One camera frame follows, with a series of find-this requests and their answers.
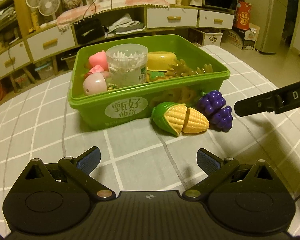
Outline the grey refrigerator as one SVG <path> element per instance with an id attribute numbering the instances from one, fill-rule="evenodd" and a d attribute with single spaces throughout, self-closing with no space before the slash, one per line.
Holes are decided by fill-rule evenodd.
<path id="1" fill-rule="evenodd" d="M 255 49 L 261 54 L 276 54 L 281 42 L 288 0 L 245 0 L 251 4 L 250 22 L 260 30 Z"/>

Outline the green plastic storage bin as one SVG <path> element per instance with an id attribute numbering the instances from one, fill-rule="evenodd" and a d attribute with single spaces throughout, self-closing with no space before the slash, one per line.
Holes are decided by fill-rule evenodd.
<path id="1" fill-rule="evenodd" d="M 182 59 L 192 69 L 211 64 L 213 72 L 186 77 L 174 77 L 140 85 L 117 88 L 86 96 L 83 89 L 84 67 L 96 52 L 121 44 L 140 44 L 150 52 L 168 51 Z M 179 35 L 157 35 L 125 38 L 82 47 L 76 54 L 68 102 L 79 111 L 83 121 L 93 130 L 104 129 L 151 116 L 153 107 L 162 102 L 195 106 L 203 93 L 219 90 L 230 71 L 220 61 Z"/>

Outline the yellow toy corn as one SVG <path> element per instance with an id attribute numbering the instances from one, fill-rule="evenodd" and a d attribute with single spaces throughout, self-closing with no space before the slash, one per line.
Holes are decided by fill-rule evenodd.
<path id="1" fill-rule="evenodd" d="M 160 129 L 176 137 L 181 133 L 203 133 L 210 128 L 202 113 L 184 103 L 160 103 L 153 108 L 151 119 Z"/>

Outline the pink round toy figure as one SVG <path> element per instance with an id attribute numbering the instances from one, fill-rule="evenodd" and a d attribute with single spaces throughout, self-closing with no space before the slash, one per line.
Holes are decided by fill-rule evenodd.
<path id="1" fill-rule="evenodd" d="M 88 59 L 88 64 L 90 69 L 96 66 L 100 66 L 105 71 L 108 71 L 108 61 L 107 61 L 106 52 L 102 50 L 91 55 Z"/>

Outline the white storage crate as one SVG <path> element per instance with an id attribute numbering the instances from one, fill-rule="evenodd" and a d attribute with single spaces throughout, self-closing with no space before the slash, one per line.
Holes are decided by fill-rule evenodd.
<path id="1" fill-rule="evenodd" d="M 220 46 L 222 40 L 222 32 L 205 32 L 199 29 L 189 29 L 189 39 L 191 42 L 200 46 L 215 45 Z"/>

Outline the white desk fan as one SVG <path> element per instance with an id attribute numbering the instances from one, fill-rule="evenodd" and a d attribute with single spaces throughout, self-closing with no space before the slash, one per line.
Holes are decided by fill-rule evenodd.
<path id="1" fill-rule="evenodd" d="M 56 23 L 60 0 L 25 0 L 30 9 L 34 30 Z"/>

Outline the grey checkered floor mat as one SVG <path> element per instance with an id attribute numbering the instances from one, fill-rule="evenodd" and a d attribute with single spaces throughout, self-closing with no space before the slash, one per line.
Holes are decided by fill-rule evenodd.
<path id="1" fill-rule="evenodd" d="M 289 232 L 300 235 L 300 109 L 235 116 L 227 133 L 210 129 L 174 137 L 149 119 L 92 131 L 68 104 L 70 79 L 71 73 L 63 72 L 23 93 L 9 93 L 0 102 L 1 235 L 9 233 L 2 202 L 31 159 L 56 163 L 92 146 L 100 148 L 102 159 L 91 176 L 116 192 L 184 191 L 205 177 L 196 163 L 200 148 L 242 163 L 265 159 L 297 198 Z"/>

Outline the clear cotton swab jar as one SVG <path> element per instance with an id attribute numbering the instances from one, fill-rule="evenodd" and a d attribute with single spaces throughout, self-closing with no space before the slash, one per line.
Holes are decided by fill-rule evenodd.
<path id="1" fill-rule="evenodd" d="M 146 83 L 148 48 L 134 43 L 113 46 L 106 51 L 108 71 L 118 88 Z"/>

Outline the stack of folded papers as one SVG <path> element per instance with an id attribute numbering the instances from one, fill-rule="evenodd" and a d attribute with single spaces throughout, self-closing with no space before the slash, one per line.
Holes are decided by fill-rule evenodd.
<path id="1" fill-rule="evenodd" d="M 143 30 L 145 30 L 144 23 L 137 20 L 132 20 L 130 14 L 125 14 L 123 17 L 109 26 L 107 34 L 125 35 Z"/>

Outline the yellow toy pot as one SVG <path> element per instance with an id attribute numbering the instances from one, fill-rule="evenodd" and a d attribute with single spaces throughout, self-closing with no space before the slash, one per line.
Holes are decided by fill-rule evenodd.
<path id="1" fill-rule="evenodd" d="M 174 64 L 177 59 L 175 53 L 169 51 L 153 51 L 148 53 L 147 70 L 155 72 L 165 72 L 170 69 L 170 64 Z"/>

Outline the small pink pig toy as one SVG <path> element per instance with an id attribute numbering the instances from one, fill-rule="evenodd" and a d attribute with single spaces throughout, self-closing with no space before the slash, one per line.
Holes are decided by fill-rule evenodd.
<path id="1" fill-rule="evenodd" d="M 86 74 L 84 74 L 84 79 L 89 77 L 90 75 L 93 75 L 95 73 L 102 73 L 102 74 L 107 74 L 107 71 L 101 66 L 101 65 L 96 65 L 93 68 L 91 68 Z"/>

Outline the purple toy grapes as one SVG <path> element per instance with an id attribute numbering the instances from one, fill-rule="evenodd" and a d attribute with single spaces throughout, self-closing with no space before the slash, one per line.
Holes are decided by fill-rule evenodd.
<path id="1" fill-rule="evenodd" d="M 208 119 L 213 129 L 223 132 L 232 129 L 232 108 L 226 105 L 220 91 L 213 90 L 202 96 L 197 103 L 197 109 Z"/>

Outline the red gift box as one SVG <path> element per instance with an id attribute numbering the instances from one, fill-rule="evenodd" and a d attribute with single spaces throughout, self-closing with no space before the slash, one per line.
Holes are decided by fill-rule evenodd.
<path id="1" fill-rule="evenodd" d="M 249 29 L 251 7 L 251 3 L 247 3 L 244 0 L 238 0 L 234 19 L 235 28 L 242 30 Z"/>

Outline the black bag on shelf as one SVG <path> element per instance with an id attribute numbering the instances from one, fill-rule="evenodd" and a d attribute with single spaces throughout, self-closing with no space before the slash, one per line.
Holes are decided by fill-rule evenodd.
<path id="1" fill-rule="evenodd" d="M 98 18 L 86 17 L 73 23 L 78 44 L 104 37 L 104 26 Z"/>

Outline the wooden tv cabinet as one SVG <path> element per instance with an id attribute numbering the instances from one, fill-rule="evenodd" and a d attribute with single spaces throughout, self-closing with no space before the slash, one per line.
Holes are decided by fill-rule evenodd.
<path id="1" fill-rule="evenodd" d="M 26 0 L 0 2 L 0 79 L 31 64 L 120 36 L 179 28 L 230 29 L 230 10 L 168 4 L 164 0 L 106 0 L 49 16 Z"/>

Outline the pink checkered cloth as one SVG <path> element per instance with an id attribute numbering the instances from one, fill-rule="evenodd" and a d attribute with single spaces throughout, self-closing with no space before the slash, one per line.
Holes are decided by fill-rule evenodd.
<path id="1" fill-rule="evenodd" d="M 57 17 L 57 27 L 60 31 L 66 31 L 70 27 L 70 24 L 88 18 L 94 14 L 101 14 L 103 12 L 112 10 L 146 6 L 169 8 L 170 3 L 165 0 L 108 0 L 95 2 L 92 5 L 84 5 L 63 12 Z"/>

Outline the pink clear capsule ball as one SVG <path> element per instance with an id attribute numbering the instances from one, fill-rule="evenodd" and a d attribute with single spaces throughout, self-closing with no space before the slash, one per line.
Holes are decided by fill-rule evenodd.
<path id="1" fill-rule="evenodd" d="M 83 82 L 85 95 L 95 95 L 106 92 L 107 83 L 102 73 L 94 73 L 85 78 Z"/>

